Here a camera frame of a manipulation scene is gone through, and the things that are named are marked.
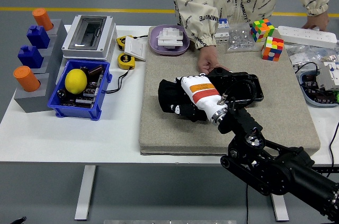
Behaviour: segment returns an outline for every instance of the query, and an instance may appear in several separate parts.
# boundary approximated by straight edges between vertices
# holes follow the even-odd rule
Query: beige mat
[[[279,37],[279,33],[275,31],[273,36]],[[258,76],[264,100],[247,111],[263,127],[264,137],[287,147],[303,146],[308,154],[314,154],[320,141],[286,51],[283,50],[278,62],[273,62],[262,60],[260,52],[226,53],[226,46],[217,47],[221,64],[234,72]],[[178,57],[161,56],[148,48],[139,138],[142,154],[227,153],[232,132],[222,135],[209,122],[193,123],[164,113],[159,106],[160,81],[198,75],[197,57],[198,51],[193,46]]]

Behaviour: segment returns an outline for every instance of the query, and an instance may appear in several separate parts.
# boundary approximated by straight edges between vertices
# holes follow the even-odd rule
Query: yellow lemon
[[[81,69],[72,69],[65,78],[65,88],[70,93],[79,94],[87,85],[86,74]]]

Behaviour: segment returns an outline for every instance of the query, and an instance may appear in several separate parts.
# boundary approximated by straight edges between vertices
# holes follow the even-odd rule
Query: gray block holder
[[[51,39],[47,49],[39,49],[43,56],[43,63],[39,69],[31,69],[40,81],[40,87],[34,92],[26,92],[19,84],[16,88],[14,99],[26,112],[40,112],[52,110],[47,106],[59,74],[63,52],[61,47],[67,36],[67,31],[61,19],[51,20],[53,28],[47,31]]]
[[[54,90],[55,82],[49,73],[36,74],[35,76],[40,81],[40,87],[36,91],[26,92],[19,85],[14,95],[15,101],[26,113],[52,110],[47,107],[47,103]]]

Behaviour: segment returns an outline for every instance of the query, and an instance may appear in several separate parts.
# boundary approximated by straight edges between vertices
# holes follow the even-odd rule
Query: white power strip
[[[278,31],[286,42],[331,49],[337,45],[337,38],[331,32],[320,32],[289,26],[279,26]]]

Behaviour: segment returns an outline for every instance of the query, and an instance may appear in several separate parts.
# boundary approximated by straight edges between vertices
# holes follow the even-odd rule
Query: human hand
[[[307,16],[307,22],[302,27],[303,29],[313,29],[314,27],[319,27],[321,31],[326,31],[326,27],[329,23],[329,17],[327,11],[317,16]]]
[[[218,51],[215,46],[207,46],[200,49],[198,59],[198,70],[200,73],[209,74],[214,68],[222,67],[229,70],[227,67],[222,66],[218,61]]]

